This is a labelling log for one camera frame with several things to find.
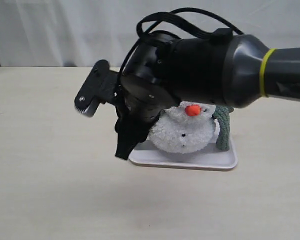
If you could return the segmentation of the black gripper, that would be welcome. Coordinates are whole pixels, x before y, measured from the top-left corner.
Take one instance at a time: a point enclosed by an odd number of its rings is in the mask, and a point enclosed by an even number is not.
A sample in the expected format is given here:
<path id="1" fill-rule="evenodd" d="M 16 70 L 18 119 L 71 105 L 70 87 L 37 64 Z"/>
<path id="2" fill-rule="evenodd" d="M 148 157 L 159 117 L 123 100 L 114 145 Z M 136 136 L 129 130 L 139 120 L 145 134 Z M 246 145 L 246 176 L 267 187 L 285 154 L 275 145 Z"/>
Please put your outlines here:
<path id="1" fill-rule="evenodd" d="M 160 48 L 137 41 L 117 75 L 116 89 L 115 72 L 109 62 L 98 60 L 74 98 L 75 109 L 91 118 L 100 104 L 112 102 L 116 92 L 115 156 L 119 159 L 128 160 L 133 149 L 147 139 L 162 110 L 180 103 L 169 83 L 161 78 L 163 60 L 159 52 Z"/>

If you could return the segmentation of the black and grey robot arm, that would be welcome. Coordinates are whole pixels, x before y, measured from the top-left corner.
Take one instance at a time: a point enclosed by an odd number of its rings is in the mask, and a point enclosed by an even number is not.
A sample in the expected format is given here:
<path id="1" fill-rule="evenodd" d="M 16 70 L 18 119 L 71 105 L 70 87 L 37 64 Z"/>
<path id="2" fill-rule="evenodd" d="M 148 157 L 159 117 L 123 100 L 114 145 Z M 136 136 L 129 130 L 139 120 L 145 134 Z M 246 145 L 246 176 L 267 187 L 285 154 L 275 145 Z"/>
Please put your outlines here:
<path id="1" fill-rule="evenodd" d="M 163 109 L 182 101 L 242 109 L 262 97 L 300 102 L 300 47 L 268 48 L 250 34 L 181 39 L 167 31 L 138 41 L 125 67 L 98 60 L 74 98 L 92 117 L 100 104 L 115 107 L 115 156 L 127 160 L 146 140 Z"/>

